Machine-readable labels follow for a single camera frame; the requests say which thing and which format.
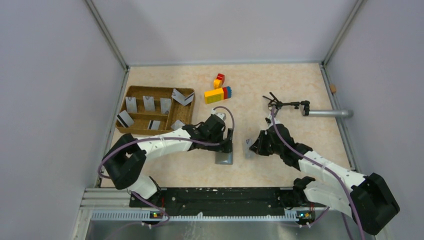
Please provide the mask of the grey card holder wallet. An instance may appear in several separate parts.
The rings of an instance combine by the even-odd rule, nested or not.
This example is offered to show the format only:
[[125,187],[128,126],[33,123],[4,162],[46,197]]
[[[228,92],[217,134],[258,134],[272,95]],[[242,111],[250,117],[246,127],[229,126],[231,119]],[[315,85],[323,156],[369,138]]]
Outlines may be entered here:
[[233,144],[229,144],[224,152],[216,152],[215,153],[215,164],[216,165],[232,165],[234,163],[233,160]]

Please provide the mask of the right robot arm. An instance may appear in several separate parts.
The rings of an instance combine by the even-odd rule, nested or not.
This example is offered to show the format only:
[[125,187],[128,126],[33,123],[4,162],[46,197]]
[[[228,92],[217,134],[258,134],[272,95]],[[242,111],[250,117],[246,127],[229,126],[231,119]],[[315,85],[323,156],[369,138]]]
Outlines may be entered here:
[[278,155],[287,166],[308,175],[293,182],[297,205],[325,205],[351,217],[367,234],[377,235],[400,212],[382,176],[364,175],[325,159],[308,145],[295,142],[281,123],[261,130],[249,150],[260,156]]

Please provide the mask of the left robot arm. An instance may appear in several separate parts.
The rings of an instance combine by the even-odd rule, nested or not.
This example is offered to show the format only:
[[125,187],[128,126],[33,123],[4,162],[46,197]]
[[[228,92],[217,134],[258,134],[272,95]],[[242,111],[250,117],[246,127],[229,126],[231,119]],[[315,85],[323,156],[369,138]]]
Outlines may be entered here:
[[206,121],[151,137],[122,135],[103,157],[100,164],[117,190],[129,190],[141,196],[149,207],[160,202],[159,186],[142,169],[147,161],[192,150],[230,154],[234,129],[227,128],[221,116],[211,114]]

